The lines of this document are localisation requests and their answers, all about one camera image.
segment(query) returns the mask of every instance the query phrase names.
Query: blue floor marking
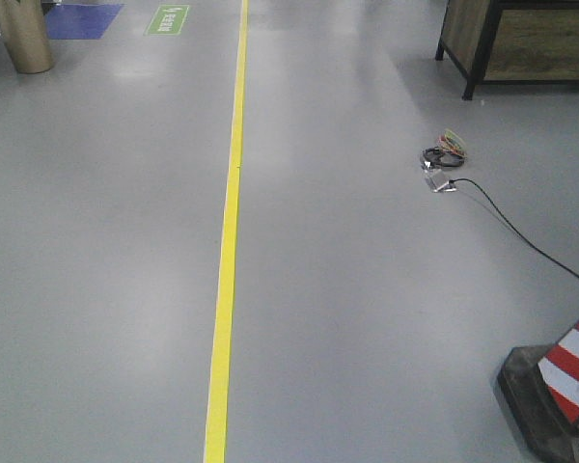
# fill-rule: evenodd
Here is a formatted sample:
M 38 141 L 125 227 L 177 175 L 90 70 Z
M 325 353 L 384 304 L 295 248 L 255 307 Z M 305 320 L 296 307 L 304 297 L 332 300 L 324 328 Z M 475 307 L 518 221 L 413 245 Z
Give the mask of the blue floor marking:
M 123 4 L 56 5 L 45 16 L 50 39 L 100 39 Z

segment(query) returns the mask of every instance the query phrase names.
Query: metal frame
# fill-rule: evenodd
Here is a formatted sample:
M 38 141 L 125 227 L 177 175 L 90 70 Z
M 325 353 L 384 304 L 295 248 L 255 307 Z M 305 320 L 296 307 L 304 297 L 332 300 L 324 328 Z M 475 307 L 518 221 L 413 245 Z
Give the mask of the metal frame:
M 446 24 L 446 19 L 448 16 L 448 10 L 451 0 L 447 3 L 446 13 L 444 15 L 444 22 L 442 24 L 442 31 L 444 30 L 444 24 Z M 444 52 L 448 54 L 457 69 L 461 72 L 466 80 L 465 90 L 463 92 L 462 99 L 471 100 L 474 96 L 474 91 L 478 84 L 497 84 L 497 85 L 518 85 L 518 84 L 551 84 L 551 85 L 564 85 L 564 84 L 577 84 L 579 85 L 579 79 L 566 79 L 566 80 L 485 80 L 486 70 L 489 65 L 489 60 L 491 58 L 491 51 L 493 49 L 493 43 L 497 36 L 498 28 L 500 26 L 500 20 L 502 19 L 502 13 L 504 10 L 579 10 L 579 1 L 537 1 L 537 0 L 491 0 L 489 3 L 487 14 L 484 20 L 484 25 L 482 26 L 481 37 L 479 39 L 478 46 L 476 48 L 476 53 L 474 60 L 472 62 L 472 69 L 468 70 L 463 67 L 458 58 L 455 56 L 454 52 L 444 43 L 442 39 L 442 34 L 440 33 L 440 40 L 437 44 L 437 51 L 435 52 L 435 60 L 442 61 L 444 59 Z

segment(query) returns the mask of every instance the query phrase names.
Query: black cable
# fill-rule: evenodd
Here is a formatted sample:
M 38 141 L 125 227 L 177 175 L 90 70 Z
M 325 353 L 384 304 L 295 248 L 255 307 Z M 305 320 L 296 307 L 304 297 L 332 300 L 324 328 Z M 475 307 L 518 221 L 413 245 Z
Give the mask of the black cable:
M 481 193 L 484 194 L 484 196 L 487 198 L 487 200 L 491 203 L 491 205 L 493 206 L 493 208 L 495 209 L 495 211 L 500 215 L 500 217 L 502 217 L 502 219 L 504 219 L 504 221 L 507 223 L 507 225 L 510 227 L 510 229 L 515 232 L 522 240 L 525 244 L 527 244 L 528 246 L 530 246 L 532 249 L 534 249 L 537 253 L 539 253 L 541 256 L 548 258 L 549 260 L 551 260 L 553 263 L 555 263 L 556 265 L 559 265 L 560 267 L 562 267 L 566 272 L 568 272 L 570 275 L 572 275 L 573 277 L 577 278 L 579 280 L 579 274 L 577 272 L 575 272 L 574 270 L 568 268 L 567 266 L 565 266 L 563 263 L 561 263 L 560 261 L 558 261 L 557 259 L 552 258 L 551 256 L 549 256 L 547 253 L 545 253 L 544 251 L 542 251 L 538 246 L 536 246 L 532 241 L 530 241 L 528 238 L 526 238 L 523 233 L 521 233 L 521 231 L 519 231 L 515 225 L 513 225 L 509 219 L 507 219 L 507 217 L 504 215 L 504 213 L 500 210 L 500 208 L 495 205 L 495 203 L 493 202 L 493 200 L 491 200 L 491 198 L 489 198 L 489 195 L 486 194 L 486 192 L 483 190 L 483 188 L 478 185 L 474 180 L 470 179 L 470 178 L 456 178 L 456 179 L 452 179 L 450 180 L 450 184 L 455 184 L 458 181 L 467 181 L 472 183 L 474 186 L 476 186 L 479 191 Z

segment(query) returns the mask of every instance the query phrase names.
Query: gray floor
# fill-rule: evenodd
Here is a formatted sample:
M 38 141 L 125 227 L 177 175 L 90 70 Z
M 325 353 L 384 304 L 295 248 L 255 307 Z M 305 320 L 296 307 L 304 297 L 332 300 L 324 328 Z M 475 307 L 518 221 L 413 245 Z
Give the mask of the gray floor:
M 201 461 L 239 2 L 144 37 L 0 44 L 0 463 Z M 579 89 L 435 63 L 444 0 L 251 0 L 228 463 L 530 462 L 495 375 L 579 283 Z

